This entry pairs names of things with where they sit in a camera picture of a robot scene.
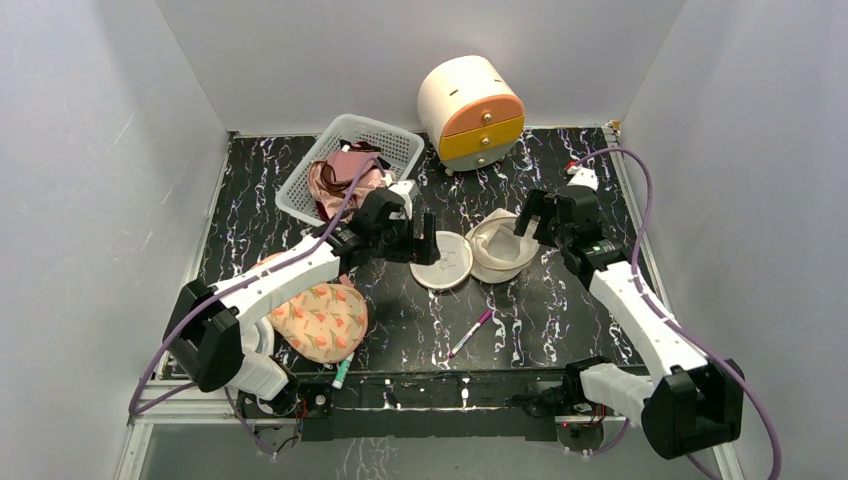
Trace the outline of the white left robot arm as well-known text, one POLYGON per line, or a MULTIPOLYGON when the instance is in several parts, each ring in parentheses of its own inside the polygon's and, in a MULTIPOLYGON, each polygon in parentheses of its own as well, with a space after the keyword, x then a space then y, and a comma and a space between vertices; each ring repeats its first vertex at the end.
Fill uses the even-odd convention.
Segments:
POLYGON ((315 227, 295 247, 242 275, 206 285, 186 283, 173 307, 160 350, 168 352, 200 391, 230 387, 252 394, 275 416, 294 411, 294 380, 260 353, 257 323, 298 294, 373 259, 430 266, 440 258, 435 218, 415 232, 418 187, 403 180, 371 191, 346 223, 315 227))

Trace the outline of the pink satin bra from bag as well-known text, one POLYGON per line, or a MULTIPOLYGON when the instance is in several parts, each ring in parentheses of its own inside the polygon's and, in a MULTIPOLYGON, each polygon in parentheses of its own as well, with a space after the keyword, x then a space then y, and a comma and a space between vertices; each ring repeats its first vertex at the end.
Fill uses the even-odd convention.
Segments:
POLYGON ((353 213, 358 210, 368 194, 377 188, 387 187, 397 180, 393 172, 382 175, 378 169, 372 169, 363 174, 353 185, 351 181, 331 183, 328 196, 321 201, 325 212, 332 218, 339 210, 344 212, 341 222, 347 223, 353 213))

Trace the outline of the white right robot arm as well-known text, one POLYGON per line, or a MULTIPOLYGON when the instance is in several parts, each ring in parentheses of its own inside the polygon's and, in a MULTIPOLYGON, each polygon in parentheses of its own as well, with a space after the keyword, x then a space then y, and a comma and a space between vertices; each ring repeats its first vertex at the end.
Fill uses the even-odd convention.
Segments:
POLYGON ((603 405, 642 428, 664 459, 692 454, 739 438, 743 391, 735 364, 722 367, 674 331, 668 310, 641 279, 620 243, 605 236, 594 190, 569 186, 563 194, 534 190, 514 233, 533 233, 559 250, 567 270, 598 300, 636 347, 647 378, 603 356, 573 362, 557 387, 513 396, 530 412, 577 414, 603 405))

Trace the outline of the white mesh laundry bag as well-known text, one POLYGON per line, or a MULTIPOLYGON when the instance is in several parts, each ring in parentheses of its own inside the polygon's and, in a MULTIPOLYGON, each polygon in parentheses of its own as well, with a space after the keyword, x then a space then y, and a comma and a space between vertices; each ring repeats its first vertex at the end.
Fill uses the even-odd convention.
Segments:
POLYGON ((465 235, 438 231, 440 259, 430 266, 412 264, 413 279, 434 291, 451 290, 469 277, 486 284, 513 279, 532 263, 539 250, 531 231, 537 222, 532 221, 525 234, 516 235, 517 220, 517 214, 499 208, 465 235))

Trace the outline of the pink black sports bra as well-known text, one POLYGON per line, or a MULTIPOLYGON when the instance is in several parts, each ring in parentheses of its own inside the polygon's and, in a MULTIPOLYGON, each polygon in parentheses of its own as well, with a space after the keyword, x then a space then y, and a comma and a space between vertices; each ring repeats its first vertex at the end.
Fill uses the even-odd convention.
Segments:
POLYGON ((372 169, 386 173, 390 168, 389 162, 380 156, 382 149, 367 141, 340 140, 339 145, 339 150, 330 153, 323 160, 333 170, 332 183, 351 181, 353 184, 354 176, 362 165, 365 165, 363 174, 372 169))

